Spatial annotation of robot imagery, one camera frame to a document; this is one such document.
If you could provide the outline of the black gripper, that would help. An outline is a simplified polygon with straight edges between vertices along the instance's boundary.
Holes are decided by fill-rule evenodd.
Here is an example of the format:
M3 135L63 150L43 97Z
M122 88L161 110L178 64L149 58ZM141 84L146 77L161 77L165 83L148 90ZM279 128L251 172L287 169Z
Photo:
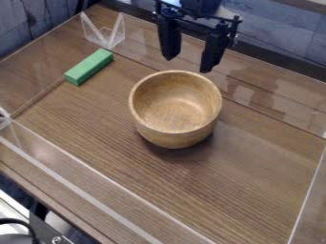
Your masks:
M172 60L180 52L177 26L213 27L216 24L238 24L240 15L222 6L222 0L153 0L152 18L156 20L161 55ZM220 63L229 39L222 33L210 33L204 42L200 72L210 72Z

